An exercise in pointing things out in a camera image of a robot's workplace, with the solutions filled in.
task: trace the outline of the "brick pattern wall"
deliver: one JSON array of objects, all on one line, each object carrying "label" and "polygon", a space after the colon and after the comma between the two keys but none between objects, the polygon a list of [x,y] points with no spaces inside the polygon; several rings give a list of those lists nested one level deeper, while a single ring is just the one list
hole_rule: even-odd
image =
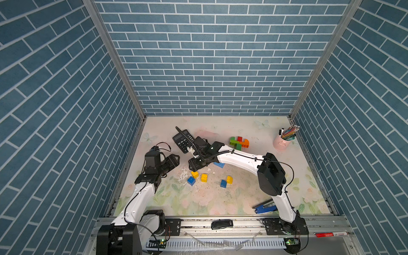
[{"label": "brick pattern wall", "polygon": [[363,0],[295,118],[366,254],[407,254],[407,13]]},{"label": "brick pattern wall", "polygon": [[0,1],[0,254],[77,254],[139,116],[81,0]]},{"label": "brick pattern wall", "polygon": [[97,6],[148,115],[288,115],[348,2]]}]

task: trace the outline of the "floral tablecloth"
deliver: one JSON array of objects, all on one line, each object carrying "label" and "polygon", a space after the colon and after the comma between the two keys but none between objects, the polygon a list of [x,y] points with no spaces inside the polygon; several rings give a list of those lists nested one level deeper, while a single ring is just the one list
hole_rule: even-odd
[{"label": "floral tablecloth", "polygon": [[[297,140],[293,140],[284,152],[277,151],[272,145],[278,130],[289,126],[286,117],[203,116],[147,118],[115,215],[123,210],[133,193],[134,181],[142,170],[144,154],[159,142],[167,142],[171,146],[172,151],[164,151],[164,154],[179,155],[180,165],[162,179],[147,209],[163,209],[168,216],[253,215],[252,206],[270,199],[260,190],[256,175],[229,164],[220,168],[212,163],[198,171],[200,176],[193,186],[188,184],[187,179],[191,175],[188,160],[192,155],[183,154],[172,140],[177,133],[175,126],[187,129],[194,137],[206,138],[209,143],[219,141],[229,144],[232,136],[248,139],[249,148],[242,148],[242,151],[259,155],[270,152],[279,161],[293,167],[295,178],[287,191],[292,205],[300,213],[330,213]],[[160,147],[166,148],[166,145],[160,144]],[[282,167],[289,182],[293,177],[292,171],[286,165]],[[208,174],[207,183],[201,182],[202,173]],[[227,188],[220,187],[221,180],[226,180],[228,175],[233,177],[233,183],[227,184]]]}]

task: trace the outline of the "pink cup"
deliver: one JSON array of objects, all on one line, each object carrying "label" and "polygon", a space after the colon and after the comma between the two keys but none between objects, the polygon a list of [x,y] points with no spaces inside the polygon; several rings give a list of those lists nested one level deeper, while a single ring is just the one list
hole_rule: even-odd
[{"label": "pink cup", "polygon": [[290,141],[283,140],[279,135],[276,136],[273,141],[273,147],[278,151],[284,151],[289,146]]}]

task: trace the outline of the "black usb drive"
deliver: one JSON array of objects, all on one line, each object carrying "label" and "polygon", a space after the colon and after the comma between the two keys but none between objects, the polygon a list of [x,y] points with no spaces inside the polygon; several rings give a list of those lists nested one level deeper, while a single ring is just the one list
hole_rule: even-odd
[{"label": "black usb drive", "polygon": [[232,220],[218,220],[211,223],[211,229],[232,228],[233,226]]}]

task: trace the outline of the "black cable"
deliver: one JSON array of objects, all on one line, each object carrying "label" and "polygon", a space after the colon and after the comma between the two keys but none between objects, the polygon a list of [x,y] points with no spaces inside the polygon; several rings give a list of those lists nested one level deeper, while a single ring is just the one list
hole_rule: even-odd
[{"label": "black cable", "polygon": [[[291,202],[290,202],[290,199],[289,199],[289,197],[288,197],[288,192],[286,191],[286,188],[293,182],[293,180],[294,180],[294,178],[295,178],[295,171],[293,170],[293,167],[292,167],[291,165],[289,165],[289,164],[287,164],[287,163],[285,163],[285,162],[274,161],[274,160],[271,160],[271,159],[269,159],[269,158],[268,158],[268,160],[261,160],[261,159],[257,159],[257,158],[253,158],[253,157],[248,157],[248,156],[245,156],[245,155],[241,155],[241,154],[239,154],[239,153],[235,153],[234,151],[231,151],[231,153],[237,154],[237,155],[242,156],[242,157],[247,157],[247,158],[253,159],[253,160],[255,160],[255,161],[256,161],[256,160],[260,160],[260,161],[266,161],[266,162],[276,162],[276,163],[280,163],[280,164],[284,164],[284,165],[289,166],[290,169],[292,170],[292,180],[288,183],[288,185],[285,186],[284,192],[285,192],[285,194],[286,194],[286,198],[288,199],[290,208],[292,209],[292,211],[293,211],[296,215],[298,215],[298,216],[300,217],[300,213],[297,213],[297,212],[294,210],[294,207],[292,206],[292,204],[291,204]],[[262,220],[263,225],[267,226],[266,222],[264,222],[264,221],[265,221],[265,220]],[[303,250],[307,247],[308,243],[309,243],[309,235],[307,236],[306,245],[305,245],[302,249],[300,249],[298,252],[303,251]]]},{"label": "black cable", "polygon": [[[181,131],[181,129],[179,129],[178,127],[176,127],[176,129],[177,129],[177,131],[182,135],[182,136],[184,136],[184,138],[187,140],[187,141],[190,141],[190,139],[189,139],[189,137],[185,134],[185,133],[183,133],[182,131]],[[193,141],[190,141],[191,142],[191,144],[194,146],[194,149],[195,149],[195,151],[198,153],[198,155],[202,158],[202,159],[204,159],[204,156],[201,154],[201,152],[198,150],[198,148],[197,148],[197,146],[195,145],[195,143],[193,142]]]},{"label": "black cable", "polygon": [[156,243],[157,243],[157,251],[160,252],[160,249],[159,249],[160,243],[157,241],[157,237],[153,234],[153,232],[152,232],[150,229],[148,229],[146,226],[143,226],[143,225],[141,225],[141,224],[137,224],[137,223],[133,223],[133,222],[130,222],[130,223],[131,223],[131,224],[134,224],[134,225],[136,225],[136,226],[144,227],[145,229],[147,229],[147,230],[152,234],[152,236],[154,237],[154,239],[155,239],[155,241],[156,241]]},{"label": "black cable", "polygon": [[208,160],[208,159],[210,159],[210,158],[217,157],[217,156],[219,156],[219,155],[221,155],[221,154],[230,153],[230,152],[231,152],[231,151],[221,151],[221,152],[219,152],[219,153],[217,153],[217,154],[214,154],[214,155],[211,155],[211,156],[209,156],[209,157],[203,158],[203,160]]},{"label": "black cable", "polygon": [[167,241],[168,241],[168,240],[170,240],[170,232],[171,231],[170,231],[170,226],[169,225],[167,225],[167,226],[169,227],[169,238],[167,239]]},{"label": "black cable", "polygon": [[144,160],[144,162],[143,162],[143,166],[142,166],[142,172],[140,173],[140,174],[143,174],[144,173],[144,164],[146,163],[146,159]]},{"label": "black cable", "polygon": [[[143,186],[143,188],[142,188],[140,191],[142,191],[142,190],[146,187],[146,185],[147,185],[147,182],[144,183],[144,186]],[[133,201],[133,199],[135,199],[135,198],[139,195],[140,191],[137,192],[137,193],[136,193],[136,196],[134,196],[134,197],[129,201],[129,203],[125,206],[125,210],[123,211],[123,219],[125,220],[126,223],[135,224],[135,223],[133,223],[133,222],[129,222],[129,221],[126,220],[126,209],[127,209],[128,205]]]},{"label": "black cable", "polygon": [[257,158],[253,158],[253,157],[248,157],[248,156],[245,156],[245,155],[241,155],[241,154],[236,153],[236,152],[234,152],[234,151],[232,151],[231,153],[237,154],[237,155],[242,156],[242,157],[250,158],[250,159],[255,160],[255,161],[260,160],[260,161],[265,161],[265,162],[276,162],[276,163],[280,163],[280,164],[284,164],[284,165],[289,166],[290,169],[292,170],[292,180],[288,183],[288,185],[285,186],[284,192],[285,192],[285,194],[286,194],[286,198],[288,199],[290,208],[292,209],[292,211],[293,211],[295,214],[299,215],[299,214],[296,213],[296,211],[294,210],[294,207],[292,206],[292,204],[291,204],[291,202],[290,202],[290,200],[289,200],[288,192],[286,191],[286,188],[293,182],[293,180],[294,180],[294,178],[295,178],[295,171],[293,170],[293,167],[292,167],[291,165],[289,165],[289,164],[287,164],[287,163],[285,163],[285,162],[274,161],[274,160],[271,160],[271,159],[269,159],[269,158],[268,158],[268,160],[262,160],[262,159],[257,159]]},{"label": "black cable", "polygon": [[159,144],[167,144],[167,146],[169,147],[170,150],[165,149],[165,148],[159,148],[158,150],[171,151],[171,147],[170,147],[170,145],[169,145],[168,143],[166,143],[166,142],[159,142],[158,144],[156,144],[156,146],[159,145]]},{"label": "black cable", "polygon": [[307,247],[307,245],[308,245],[308,243],[309,243],[309,235],[307,235],[307,242],[306,242],[306,245],[302,248],[302,249],[300,249],[298,252],[301,252],[301,251],[303,251],[306,247]]}]

